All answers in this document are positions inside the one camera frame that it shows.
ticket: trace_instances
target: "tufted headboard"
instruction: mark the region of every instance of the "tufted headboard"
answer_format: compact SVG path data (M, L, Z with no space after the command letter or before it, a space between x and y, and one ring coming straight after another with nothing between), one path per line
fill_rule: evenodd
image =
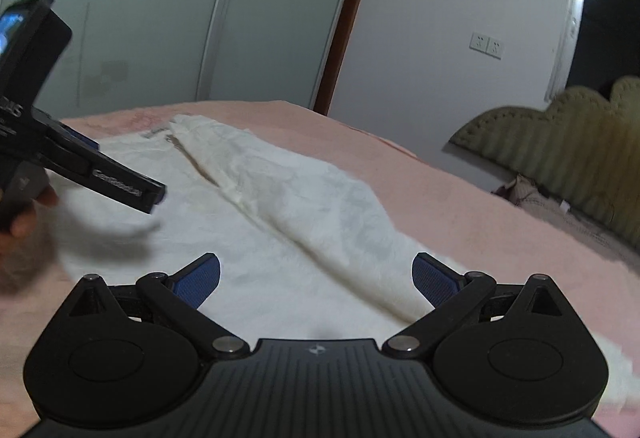
M450 142L530 177L640 247L640 78L620 78L609 100L578 86L546 111L486 111Z

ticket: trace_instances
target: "white cloth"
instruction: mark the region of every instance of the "white cloth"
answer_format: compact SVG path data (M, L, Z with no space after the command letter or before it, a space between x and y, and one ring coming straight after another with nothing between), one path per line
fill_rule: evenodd
M149 216L55 177L55 238L75 281L95 272L132 284L214 252L220 285L200 310L252 346L261 337L382 344L431 309L411 265L418 252L433 252L396 231L372 190L331 164L184 115L165 131L115 137L101 149L168 193ZM630 361L607 339L598 343L610 367L603 402L622 407L640 392Z

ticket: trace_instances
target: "mattress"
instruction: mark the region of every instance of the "mattress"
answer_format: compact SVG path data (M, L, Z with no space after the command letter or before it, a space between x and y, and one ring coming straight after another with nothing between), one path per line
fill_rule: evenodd
M67 123L94 139L144 131L178 113L248 128L271 144L335 164L367 182L398 230L500 283L551 275L585 324L619 344L640 374L640 277L503 199L430 167L411 152L305 108L284 102L202 102L120 111ZM50 241L43 258L0 272L0 436L37 421L22 385L22 365L73 286ZM640 411L599 409L613 436L638 438Z

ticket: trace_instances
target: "double wall socket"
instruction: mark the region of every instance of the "double wall socket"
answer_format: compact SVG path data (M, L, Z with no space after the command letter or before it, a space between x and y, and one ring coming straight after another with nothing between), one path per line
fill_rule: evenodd
M469 48L482 52L483 54L488 54L496 59L502 59L502 52L504 50L502 41L490 38L485 34L478 34L477 32L474 32L471 36Z

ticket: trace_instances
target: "triangular cutout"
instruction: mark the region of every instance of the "triangular cutout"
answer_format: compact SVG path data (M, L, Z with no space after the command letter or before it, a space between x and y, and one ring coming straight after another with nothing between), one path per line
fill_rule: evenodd
M562 312L558 308L558 305L549 294L546 287L537 287L533 294L533 299L529 304L531 313L539 313L540 315L552 315L559 317Z
M95 288L87 288L82 292L80 299L69 313L70 317L78 317L80 315L90 315L104 312L104 304L100 300Z

